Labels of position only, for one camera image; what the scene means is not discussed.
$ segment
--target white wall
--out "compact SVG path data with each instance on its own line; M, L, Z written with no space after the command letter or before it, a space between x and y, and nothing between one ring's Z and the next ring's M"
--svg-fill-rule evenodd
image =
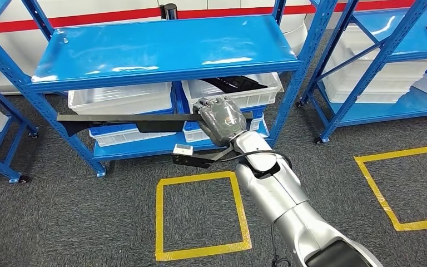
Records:
M153 8L159 4L175 3L178 10L216 9L239 7L270 7L274 0L38 0L47 17L75 16L130 9ZM309 4L309 0L288 0L287 5ZM297 29L305 15L284 16L283 32ZM12 0L0 17L0 22L32 19L21 0ZM159 17L133 19L123 22L159 20ZM40 30L0 33L0 45L28 75L33 75L47 41ZM12 84L0 73L0 90L16 92Z

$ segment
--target yellow floor marking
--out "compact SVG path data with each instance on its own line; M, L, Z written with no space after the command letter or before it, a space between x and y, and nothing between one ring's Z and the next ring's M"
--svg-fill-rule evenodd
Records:
M396 157L405 157L405 156L411 156L411 155L418 155L418 154L424 154L427 153L427 147L421 147L418 149L407 149L407 150L401 150L401 151L394 151L394 152L387 152L382 154L374 154L374 155L368 155L368 156L355 156L354 160L358 163L359 168L361 169L361 172L363 173L364 177L366 178L366 181L368 182L369 186L371 187L374 195L376 196L378 202L384 209L384 211L387 213L387 216L389 217L390 221L394 225L395 230L397 231L413 231L413 230L423 230L427 229L427 220L424 221L415 221L415 222L406 222L401 223L397 219L397 216L395 215L392 208L389 206L389 203L385 200L384 196L380 192L377 184L375 183L374 179L371 177L371 174L369 173L368 168L366 168L365 163L369 161L377 161L377 160L388 160L393 159Z
M185 249L177 251L164 252L163 248L163 187L165 185L181 184L184 182L205 181L220 178L230 178L233 197L235 199L236 211L240 221L242 242L225 244L218 246L208 246L205 248ZM240 188L234 172L223 171L213 174L201 174L184 177L176 177L169 179L161 179L156 186L156 241L155 241L155 256L158 261L181 260L195 258L201 256L209 256L223 253L231 253L241 250L251 249L250 231L246 222L246 215L241 201Z

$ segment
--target shelf caster wheel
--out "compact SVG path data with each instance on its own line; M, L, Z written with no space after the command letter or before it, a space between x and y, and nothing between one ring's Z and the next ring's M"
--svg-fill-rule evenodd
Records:
M32 179L31 179L30 177L26 176L26 175L22 175L22 176L19 178L19 184L27 184L27 183L29 183L30 181L32 181Z
M317 145L319 144L323 144L323 140L321 139L321 137L317 137L314 141Z
M302 108L304 105L305 105L305 104L304 104L304 103L302 103L301 101L297 101L297 102L295 102L295 106L296 106L296 107L298 107L298 108Z

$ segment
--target robot finger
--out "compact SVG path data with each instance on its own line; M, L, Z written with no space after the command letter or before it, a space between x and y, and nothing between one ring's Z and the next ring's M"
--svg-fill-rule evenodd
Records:
M203 104L200 104L199 102L194 103L194 105L192 106L192 111L194 112L194 114L196 113L200 113L200 110L202 108L204 108L205 106Z
M203 98L201 98L201 99L199 99L199 100L198 100L198 102L199 102L201 105L205 105L205 104L207 104L207 101L208 101L208 99L206 99L205 97L203 97Z

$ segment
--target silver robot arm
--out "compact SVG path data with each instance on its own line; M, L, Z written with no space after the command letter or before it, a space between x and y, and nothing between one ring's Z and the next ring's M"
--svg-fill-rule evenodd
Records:
M253 131L237 137L234 148L240 154L271 150ZM370 251L329 225L311 207L299 178L283 157L260 153L246 159L236 166L238 182L253 197L266 220L277 227L298 266L382 266Z
M297 266L382 267L370 251L329 225L311 207L290 161L272 151L257 132L246 129L246 120L233 100L203 98L193 109L203 118L199 125L212 142L228 148L219 154L193 156L192 147L176 145L174 163L209 167L226 161L219 159L231 150L240 154L237 157L242 160L236 166L239 183L266 220L277 227Z

